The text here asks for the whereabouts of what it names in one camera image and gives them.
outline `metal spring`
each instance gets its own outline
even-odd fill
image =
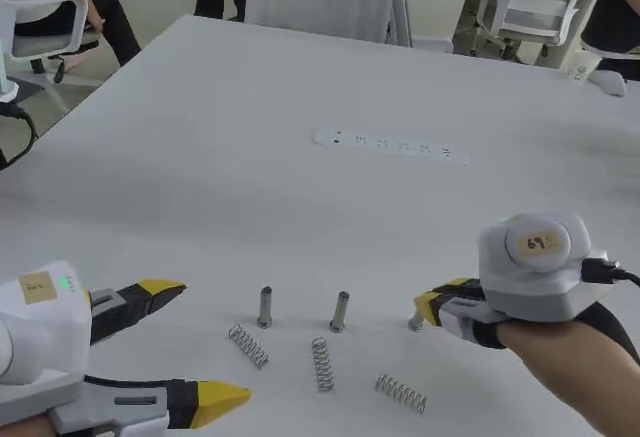
[[[376,390],[384,392],[393,400],[420,414],[423,414],[427,407],[426,397],[409,387],[405,387],[387,374],[380,374],[380,377],[376,380]]]
[[[249,357],[258,369],[269,361],[269,356],[253,337],[240,324],[235,324],[229,329],[229,338],[238,346],[240,350]]]
[[[329,392],[333,389],[333,371],[329,358],[329,346],[327,339],[318,337],[311,341],[311,353],[315,364],[316,385],[320,392]]]

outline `drawer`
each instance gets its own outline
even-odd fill
[[[413,35],[453,38],[464,0],[409,0]]]

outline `power strip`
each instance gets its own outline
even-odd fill
[[[348,147],[401,155],[411,158],[425,158],[461,165],[469,165],[469,158],[451,147],[416,142],[390,137],[374,137],[350,130],[319,128],[314,130],[311,140],[328,147]]]

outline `label sticker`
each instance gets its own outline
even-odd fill
[[[526,257],[555,254],[564,250],[555,229],[546,229],[518,239],[518,252]]]
[[[56,300],[58,294],[49,272],[21,275],[18,280],[27,305]]]

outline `metal pin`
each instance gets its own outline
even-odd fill
[[[264,287],[260,291],[260,315],[258,316],[258,327],[268,329],[271,327],[271,287]]]
[[[418,332],[422,328],[423,324],[424,317],[422,317],[422,314],[416,310],[416,313],[413,314],[413,317],[409,319],[409,328],[414,332]]]
[[[333,319],[329,322],[331,332],[339,334],[344,330],[344,316],[347,313],[347,305],[349,304],[349,292],[342,291],[338,294],[338,303]]]

